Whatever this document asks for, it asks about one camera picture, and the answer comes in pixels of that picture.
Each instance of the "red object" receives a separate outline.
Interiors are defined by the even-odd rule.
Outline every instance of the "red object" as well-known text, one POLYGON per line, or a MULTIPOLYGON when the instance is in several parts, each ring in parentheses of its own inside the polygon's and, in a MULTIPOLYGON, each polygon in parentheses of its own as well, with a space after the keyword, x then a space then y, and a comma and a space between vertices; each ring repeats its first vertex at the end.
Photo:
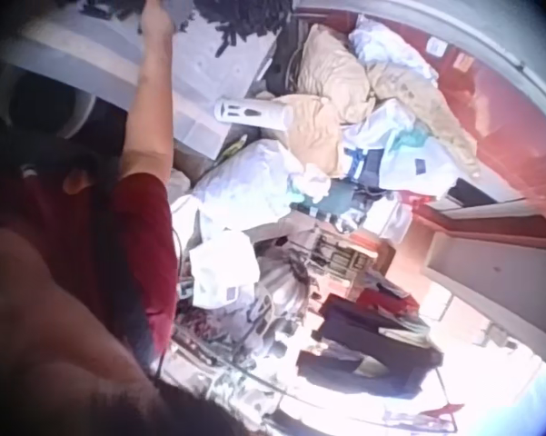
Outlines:
MULTIPOLYGON (((42 175, 4 179, 0 181, 0 227, 16 231, 34 245, 55 281, 107 324, 92 256, 91 192, 87 188, 66 194, 60 180, 42 175)), ((127 261, 144 293, 159 354, 169 343, 178 279, 167 191, 156 177, 133 174, 114 188, 110 207, 127 261)))
POLYGON ((394 315, 414 313, 420 309, 420 304, 411 295, 403 299, 398 299, 387 293, 375 291, 370 288, 363 289, 359 297, 357 297, 356 303, 372 309, 381 307, 394 315))
POLYGON ((420 193, 413 193, 412 191, 398 191, 398 194, 402 198, 402 203, 408 204, 413 210, 418 209, 423 204, 436 200, 436 197, 431 195, 422 195, 420 193))

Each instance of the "crumpled fabric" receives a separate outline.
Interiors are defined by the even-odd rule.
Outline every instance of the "crumpled fabric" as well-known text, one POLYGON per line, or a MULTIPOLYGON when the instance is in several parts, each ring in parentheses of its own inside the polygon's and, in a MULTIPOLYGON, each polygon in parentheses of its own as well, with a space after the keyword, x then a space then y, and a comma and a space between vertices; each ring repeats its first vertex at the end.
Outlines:
POLYGON ((324 25, 314 25, 303 48, 299 94, 331 99, 340 121, 359 123, 375 105, 363 66, 346 47, 347 40, 324 25))
POLYGON ((314 164, 330 177, 342 175, 342 131, 334 104, 326 97, 285 95, 274 99, 293 108, 293 123, 287 132, 264 129, 280 141, 301 164, 314 164))
POLYGON ((366 68, 378 98, 397 98, 431 130, 453 161, 471 177, 479 177, 475 139, 462 129, 442 93, 432 84, 404 66, 374 63, 366 68))
POLYGON ((436 70, 424 60, 418 50, 386 25, 359 15, 355 29, 349 34, 349 40, 362 64, 387 62, 406 66, 437 86, 436 70))

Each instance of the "white wall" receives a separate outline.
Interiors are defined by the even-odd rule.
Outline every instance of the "white wall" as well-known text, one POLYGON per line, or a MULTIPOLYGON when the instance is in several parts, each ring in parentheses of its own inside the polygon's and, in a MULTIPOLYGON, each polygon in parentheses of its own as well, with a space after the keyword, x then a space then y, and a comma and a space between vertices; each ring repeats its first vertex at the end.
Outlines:
POLYGON ((546 360, 546 250, 436 233, 424 272, 546 360))

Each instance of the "dark hair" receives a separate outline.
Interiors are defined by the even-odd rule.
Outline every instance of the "dark hair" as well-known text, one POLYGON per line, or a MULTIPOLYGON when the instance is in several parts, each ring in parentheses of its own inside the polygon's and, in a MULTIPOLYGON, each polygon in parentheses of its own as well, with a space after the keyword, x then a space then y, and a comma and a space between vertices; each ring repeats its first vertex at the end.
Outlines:
POLYGON ((60 410, 28 421, 20 399, 0 393, 0 436, 246 436, 244 425, 213 401, 165 381, 156 381, 160 399, 143 410, 133 397, 96 393, 86 410, 60 410))
POLYGON ((213 401, 194 396, 164 381, 156 383, 161 401, 147 412, 125 396, 94 397, 88 434, 110 436, 244 436, 248 430, 213 401))

